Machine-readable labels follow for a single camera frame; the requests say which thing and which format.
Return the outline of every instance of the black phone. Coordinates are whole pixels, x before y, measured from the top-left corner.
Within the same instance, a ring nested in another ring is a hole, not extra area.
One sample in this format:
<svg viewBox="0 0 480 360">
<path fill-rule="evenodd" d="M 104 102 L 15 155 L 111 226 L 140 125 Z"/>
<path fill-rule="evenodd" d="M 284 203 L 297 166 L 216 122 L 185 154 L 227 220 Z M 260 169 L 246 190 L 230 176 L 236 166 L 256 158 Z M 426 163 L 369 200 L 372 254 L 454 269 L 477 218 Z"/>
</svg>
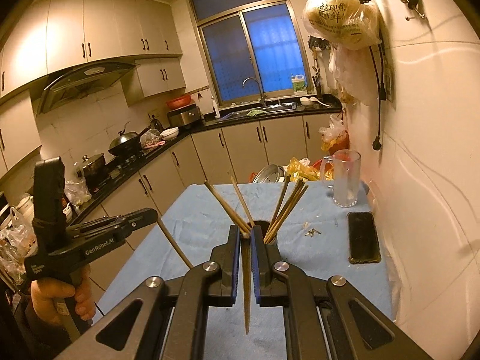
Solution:
<svg viewBox="0 0 480 360">
<path fill-rule="evenodd" d="M 374 215 L 369 212 L 349 212 L 349 261 L 352 264 L 379 263 L 382 259 Z"/>
</svg>

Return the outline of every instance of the triangular cutout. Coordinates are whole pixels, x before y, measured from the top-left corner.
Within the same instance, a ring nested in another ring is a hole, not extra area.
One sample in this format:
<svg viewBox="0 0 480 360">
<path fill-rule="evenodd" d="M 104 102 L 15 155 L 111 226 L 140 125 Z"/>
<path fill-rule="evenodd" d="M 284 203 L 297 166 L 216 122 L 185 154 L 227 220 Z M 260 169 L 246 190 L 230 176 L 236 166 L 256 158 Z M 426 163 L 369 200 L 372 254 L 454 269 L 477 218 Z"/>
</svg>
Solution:
<svg viewBox="0 0 480 360">
<path fill-rule="evenodd" d="M 392 335 L 357 300 L 351 300 L 349 307 L 366 349 L 375 350 L 393 341 Z"/>
<path fill-rule="evenodd" d="M 142 308 L 143 302 L 140 299 L 134 300 L 117 317 L 110 322 L 105 329 L 97 334 L 95 339 L 100 344 L 111 347 L 114 350 L 123 350 L 127 344 L 130 332 Z"/>
</svg>

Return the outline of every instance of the black countertop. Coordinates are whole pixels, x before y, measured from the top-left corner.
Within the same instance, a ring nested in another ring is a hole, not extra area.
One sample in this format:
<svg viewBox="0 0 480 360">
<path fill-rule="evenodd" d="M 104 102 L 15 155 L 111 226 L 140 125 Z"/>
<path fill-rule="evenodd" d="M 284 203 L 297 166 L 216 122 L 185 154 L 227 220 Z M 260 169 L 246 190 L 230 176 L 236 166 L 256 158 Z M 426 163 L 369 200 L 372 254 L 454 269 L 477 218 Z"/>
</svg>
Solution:
<svg viewBox="0 0 480 360">
<path fill-rule="evenodd" d="M 89 200 L 87 203 L 81 206 L 81 211 L 79 212 L 78 216 L 70 223 L 70 225 L 76 225 L 85 221 L 85 218 L 90 214 L 103 200 L 105 200 L 112 192 L 114 192 L 120 185 L 122 185 L 125 181 L 127 181 L 130 177 L 132 177 L 135 173 L 137 173 L 140 169 L 146 166 L 149 162 L 153 159 L 157 158 L 160 154 L 168 150 L 173 145 L 180 142 L 182 139 L 188 137 L 197 132 L 213 130 L 215 128 L 227 127 L 227 126 L 234 126 L 243 123 L 255 122 L 260 120 L 266 119 L 281 119 L 282 117 L 290 117 L 290 116 L 303 116 L 303 115 L 314 115 L 314 114 L 332 114 L 338 113 L 342 111 L 342 105 L 337 98 L 332 95 L 324 95 L 322 102 L 327 104 L 332 104 L 331 107 L 324 107 L 316 103 L 312 107 L 305 107 L 300 104 L 299 98 L 291 98 L 285 99 L 283 102 L 292 102 L 295 101 L 298 103 L 297 108 L 293 111 L 282 112 L 279 114 L 274 115 L 258 115 L 254 117 L 243 117 L 237 118 L 232 120 L 225 120 L 219 122 L 217 119 L 213 117 L 213 114 L 206 115 L 205 120 L 192 123 L 190 128 L 180 128 L 178 132 L 178 137 L 173 140 L 167 141 L 164 145 L 148 152 L 145 156 L 138 159 L 137 161 L 133 162 L 131 166 L 127 169 L 122 169 L 121 173 L 118 177 L 114 180 L 109 181 L 104 187 L 102 187 L 98 192 L 92 195 L 92 199 Z M 255 107 L 256 104 L 248 104 L 240 107 L 236 107 L 235 111 L 243 110 Z M 233 109 L 226 109 L 221 110 L 220 115 L 223 117 L 224 115 L 232 112 Z"/>
</svg>

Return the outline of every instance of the red plastic bowl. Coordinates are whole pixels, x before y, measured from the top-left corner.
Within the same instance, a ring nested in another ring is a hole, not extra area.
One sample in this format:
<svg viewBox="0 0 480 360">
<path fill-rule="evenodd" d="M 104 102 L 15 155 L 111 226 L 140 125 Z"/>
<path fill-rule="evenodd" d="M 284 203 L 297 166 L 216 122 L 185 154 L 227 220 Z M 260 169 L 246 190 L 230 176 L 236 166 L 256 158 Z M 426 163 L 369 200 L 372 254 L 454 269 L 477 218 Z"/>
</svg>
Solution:
<svg viewBox="0 0 480 360">
<path fill-rule="evenodd" d="M 179 109 L 181 107 L 184 107 L 190 104 L 190 102 L 191 102 L 191 95 L 188 94 L 188 95 L 179 97 L 177 99 L 167 101 L 166 105 L 171 110 L 174 110 L 174 109 Z"/>
</svg>

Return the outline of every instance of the faucet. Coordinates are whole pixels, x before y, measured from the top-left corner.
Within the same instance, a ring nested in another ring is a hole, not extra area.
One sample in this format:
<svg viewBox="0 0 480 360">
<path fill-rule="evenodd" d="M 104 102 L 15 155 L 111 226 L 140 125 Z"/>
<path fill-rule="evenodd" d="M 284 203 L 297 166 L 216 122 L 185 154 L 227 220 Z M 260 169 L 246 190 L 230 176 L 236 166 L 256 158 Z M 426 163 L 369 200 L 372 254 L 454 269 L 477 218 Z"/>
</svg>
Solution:
<svg viewBox="0 0 480 360">
<path fill-rule="evenodd" d="M 258 82 L 258 80 L 255 78 L 255 77 L 249 77 L 247 79 L 244 79 L 243 81 L 243 84 L 241 85 L 242 88 L 245 87 L 245 83 L 248 81 L 248 80 L 254 80 L 257 85 L 258 85 L 258 89 L 260 89 L 260 104 L 262 105 L 263 108 L 266 108 L 267 104 L 266 104 L 266 96 L 265 96 L 265 93 L 263 92 L 263 88 L 262 86 L 260 85 L 260 83 Z"/>
</svg>

